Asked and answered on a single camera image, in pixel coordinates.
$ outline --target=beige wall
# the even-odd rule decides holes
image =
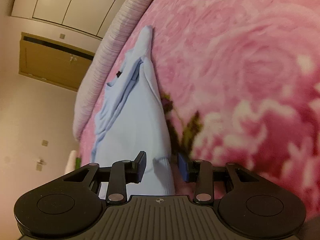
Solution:
[[[54,25],[9,17],[13,0],[0,0],[0,239],[20,233],[13,215],[23,193],[63,174],[72,136],[76,93],[18,75],[21,32],[59,40],[95,52],[100,41]],[[41,141],[49,141],[48,147]],[[37,158],[47,165],[36,171]]]

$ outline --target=floral blanket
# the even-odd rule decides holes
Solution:
[[[115,62],[145,25],[172,152],[217,166],[234,161],[320,213],[320,0],[154,0]],[[94,116],[82,133],[89,161]],[[177,194],[191,185],[173,167]]]

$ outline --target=pink blanket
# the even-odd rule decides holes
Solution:
[[[173,152],[237,162],[295,193],[308,218],[320,213],[320,0],[154,0],[107,81],[145,25]],[[82,133],[83,164],[102,99]]]

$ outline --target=green object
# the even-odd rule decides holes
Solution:
[[[81,167],[81,157],[76,158],[76,169],[79,169]]]

